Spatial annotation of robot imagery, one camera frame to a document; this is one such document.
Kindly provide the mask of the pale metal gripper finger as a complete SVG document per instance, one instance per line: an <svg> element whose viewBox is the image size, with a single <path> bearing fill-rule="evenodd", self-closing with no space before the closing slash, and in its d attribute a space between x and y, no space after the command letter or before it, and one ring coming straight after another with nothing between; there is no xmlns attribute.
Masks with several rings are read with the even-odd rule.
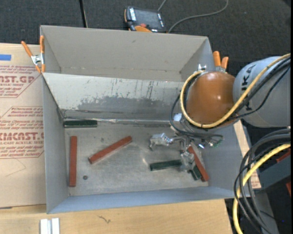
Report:
<svg viewBox="0 0 293 234"><path fill-rule="evenodd" d="M168 137L165 133L161 134L154 134L150 138L150 149L154 151L156 149L156 146L169 146L173 143L173 139Z"/></svg>
<svg viewBox="0 0 293 234"><path fill-rule="evenodd" d="M194 154L190 153L189 151L184 151L180 155L181 157L181 166L180 169L182 171L190 171L193 170L195 161L194 161Z"/></svg>

